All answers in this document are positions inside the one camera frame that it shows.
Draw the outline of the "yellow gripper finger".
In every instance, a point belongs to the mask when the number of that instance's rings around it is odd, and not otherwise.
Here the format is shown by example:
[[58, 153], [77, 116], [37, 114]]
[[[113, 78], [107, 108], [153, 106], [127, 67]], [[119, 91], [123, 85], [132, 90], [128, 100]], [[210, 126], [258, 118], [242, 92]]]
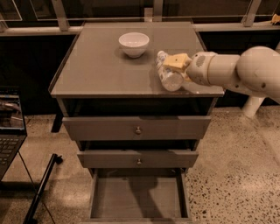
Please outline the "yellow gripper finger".
[[184, 63], [188, 58], [189, 57], [186, 53], [168, 55], [164, 60], [163, 66], [170, 68], [171, 70], [181, 72]]

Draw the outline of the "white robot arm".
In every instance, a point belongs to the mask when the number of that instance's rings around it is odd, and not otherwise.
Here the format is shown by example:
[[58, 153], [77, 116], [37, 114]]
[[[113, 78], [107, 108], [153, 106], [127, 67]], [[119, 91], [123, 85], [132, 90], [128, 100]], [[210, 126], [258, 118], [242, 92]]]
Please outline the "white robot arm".
[[251, 47], [241, 55], [197, 52], [168, 55], [163, 63], [203, 86], [270, 98], [280, 103], [280, 54], [265, 46]]

